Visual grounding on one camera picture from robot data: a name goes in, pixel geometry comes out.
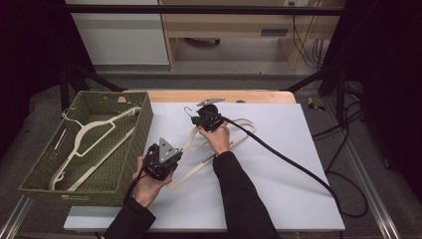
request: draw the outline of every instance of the white cabinet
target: white cabinet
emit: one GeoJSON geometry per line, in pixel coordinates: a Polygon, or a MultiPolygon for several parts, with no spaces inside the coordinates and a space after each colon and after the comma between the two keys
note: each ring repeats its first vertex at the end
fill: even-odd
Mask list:
{"type": "MultiPolygon", "coordinates": [[[[66,0],[68,4],[157,5],[156,0],[66,0]]],[[[168,65],[159,14],[72,14],[98,65],[168,65]]]]}

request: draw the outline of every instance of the hanger hook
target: hanger hook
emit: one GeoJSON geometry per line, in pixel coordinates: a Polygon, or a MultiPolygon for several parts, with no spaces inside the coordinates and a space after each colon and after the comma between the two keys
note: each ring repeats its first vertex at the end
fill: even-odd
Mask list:
{"type": "Polygon", "coordinates": [[[66,116],[66,114],[68,113],[68,111],[70,111],[70,110],[74,110],[74,108],[67,108],[67,109],[65,109],[63,112],[62,112],[62,117],[63,117],[63,119],[64,120],[67,120],[67,121],[73,121],[73,122],[76,122],[77,124],[79,124],[81,127],[83,127],[83,125],[79,122],[79,121],[77,121],[77,120],[75,120],[75,119],[70,119],[70,118],[68,118],[68,116],[66,116]]]}
{"type": "Polygon", "coordinates": [[[192,110],[189,107],[185,107],[184,110],[185,110],[186,114],[189,115],[192,118],[192,116],[186,111],[186,110],[190,110],[192,112],[192,110]]]}

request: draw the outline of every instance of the green basket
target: green basket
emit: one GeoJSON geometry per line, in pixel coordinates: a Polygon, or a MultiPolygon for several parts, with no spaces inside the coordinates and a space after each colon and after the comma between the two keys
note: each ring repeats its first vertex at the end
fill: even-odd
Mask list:
{"type": "MultiPolygon", "coordinates": [[[[122,206],[122,201],[136,172],[136,158],[142,155],[151,126],[153,112],[147,92],[79,92],[42,154],[33,165],[19,190],[35,200],[58,206],[122,206]],[[65,168],[64,179],[49,190],[49,182],[75,147],[82,125],[109,120],[133,107],[141,107],[134,116],[116,120],[115,129],[82,157],[74,156],[65,168]],[[133,134],[119,146],[76,190],[68,189],[124,135],[133,134]]],[[[78,152],[83,152],[111,128],[97,126],[82,138],[78,152]]]]}

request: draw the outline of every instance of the hand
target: hand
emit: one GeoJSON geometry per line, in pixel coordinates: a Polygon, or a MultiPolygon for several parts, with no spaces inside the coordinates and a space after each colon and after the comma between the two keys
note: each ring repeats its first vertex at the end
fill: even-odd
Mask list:
{"type": "MultiPolygon", "coordinates": [[[[139,174],[144,160],[145,156],[139,156],[137,158],[137,171],[133,174],[133,179],[135,179],[139,174]]],[[[152,177],[146,175],[145,172],[142,173],[142,176],[142,179],[137,183],[136,187],[133,189],[134,199],[141,206],[148,207],[152,203],[152,201],[157,197],[161,188],[171,182],[173,172],[171,172],[167,176],[167,178],[165,178],[164,181],[153,179],[152,177]]]]}
{"type": "Polygon", "coordinates": [[[214,150],[216,156],[230,150],[229,138],[230,131],[227,128],[227,122],[224,121],[217,129],[212,132],[206,131],[202,126],[199,127],[199,133],[203,135],[210,143],[211,148],[214,150]]]}

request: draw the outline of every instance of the floor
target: floor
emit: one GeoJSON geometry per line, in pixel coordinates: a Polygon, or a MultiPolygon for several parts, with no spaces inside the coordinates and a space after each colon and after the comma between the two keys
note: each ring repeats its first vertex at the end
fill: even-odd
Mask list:
{"type": "MultiPolygon", "coordinates": [[[[131,89],[284,89],[313,73],[305,64],[295,72],[289,70],[286,58],[277,40],[221,39],[220,45],[208,42],[183,40],[180,42],[174,71],[154,67],[126,66],[120,69],[102,66],[98,68],[111,82],[131,89]]],[[[329,112],[334,96],[320,98],[316,88],[319,82],[310,84],[296,93],[302,105],[311,134],[335,125],[329,112]],[[309,108],[312,97],[317,107],[309,108]]],[[[352,96],[346,103],[352,103],[352,96]]],[[[57,87],[39,93],[31,100],[32,112],[5,156],[0,160],[0,225],[13,211],[21,194],[17,190],[34,160],[41,153],[60,122],[60,98],[57,87]]],[[[350,107],[350,115],[359,107],[350,107]]],[[[316,139],[316,149],[322,166],[327,168],[341,144],[343,134],[336,133],[316,139]]],[[[364,122],[358,118],[350,123],[349,142],[369,174],[382,205],[390,216],[399,235],[383,235],[377,221],[377,211],[369,208],[360,218],[343,217],[346,230],[344,238],[422,238],[422,205],[413,195],[401,174],[384,167],[383,156],[376,141],[364,122]]],[[[359,184],[350,160],[350,144],[337,157],[332,170],[359,184]]],[[[340,198],[344,211],[358,214],[364,210],[364,201],[357,189],[336,174],[328,180],[340,198]]],[[[69,208],[53,207],[34,202],[18,232],[18,238],[96,238],[93,233],[75,233],[63,230],[69,208]]],[[[297,238],[294,232],[283,232],[283,238],[297,238]]],[[[206,235],[206,238],[221,238],[206,235]]],[[[338,233],[301,232],[302,238],[338,238],[338,233]]]]}

